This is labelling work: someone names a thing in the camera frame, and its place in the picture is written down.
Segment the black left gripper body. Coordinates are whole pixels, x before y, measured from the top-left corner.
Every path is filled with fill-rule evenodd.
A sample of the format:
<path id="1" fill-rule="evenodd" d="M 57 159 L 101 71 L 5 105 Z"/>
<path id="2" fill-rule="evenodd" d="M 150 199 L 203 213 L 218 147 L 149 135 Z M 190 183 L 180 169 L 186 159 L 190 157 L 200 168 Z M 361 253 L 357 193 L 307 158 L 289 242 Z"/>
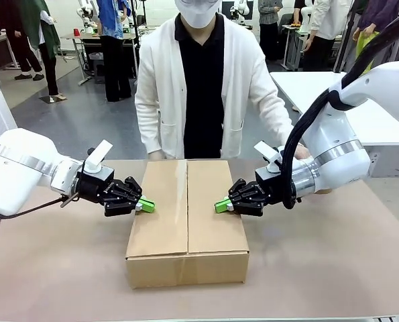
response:
<path id="1" fill-rule="evenodd" d="M 114 169 L 108 166 L 102 166 L 97 173 L 89 173 L 79 168 L 73 181 L 73 193 L 80 199 L 103 204 L 104 190 L 113 182 L 114 172 Z"/>

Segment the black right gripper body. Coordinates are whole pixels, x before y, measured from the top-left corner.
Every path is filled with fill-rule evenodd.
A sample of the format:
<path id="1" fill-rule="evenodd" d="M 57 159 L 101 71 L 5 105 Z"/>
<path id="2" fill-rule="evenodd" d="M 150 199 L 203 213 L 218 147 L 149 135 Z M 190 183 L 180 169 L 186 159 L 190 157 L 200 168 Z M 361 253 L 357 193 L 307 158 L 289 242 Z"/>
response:
<path id="1" fill-rule="evenodd" d="M 270 172 L 267 167 L 255 170 L 255 180 L 263 190 L 264 205 L 275 205 L 283 201 L 281 172 Z"/>

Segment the person's left hand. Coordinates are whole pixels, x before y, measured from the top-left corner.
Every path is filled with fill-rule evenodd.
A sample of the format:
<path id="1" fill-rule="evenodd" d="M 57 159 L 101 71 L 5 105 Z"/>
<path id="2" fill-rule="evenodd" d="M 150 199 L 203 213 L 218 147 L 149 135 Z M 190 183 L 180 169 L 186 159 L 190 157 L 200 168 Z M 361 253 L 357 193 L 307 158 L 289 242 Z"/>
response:
<path id="1" fill-rule="evenodd" d="M 281 158 L 283 158 L 284 154 L 285 154 L 285 146 L 278 146 L 278 147 L 276 147 L 276 149 L 279 152 L 279 154 L 281 155 Z M 311 157 L 311 154 L 310 154 L 308 148 L 306 148 L 301 143 L 299 143 L 299 144 L 297 144 L 297 147 L 295 149 L 293 157 L 290 157 L 290 160 L 292 160 L 293 158 L 296 158 L 297 160 L 304 160 L 304 159 L 308 159 L 310 157 Z"/>

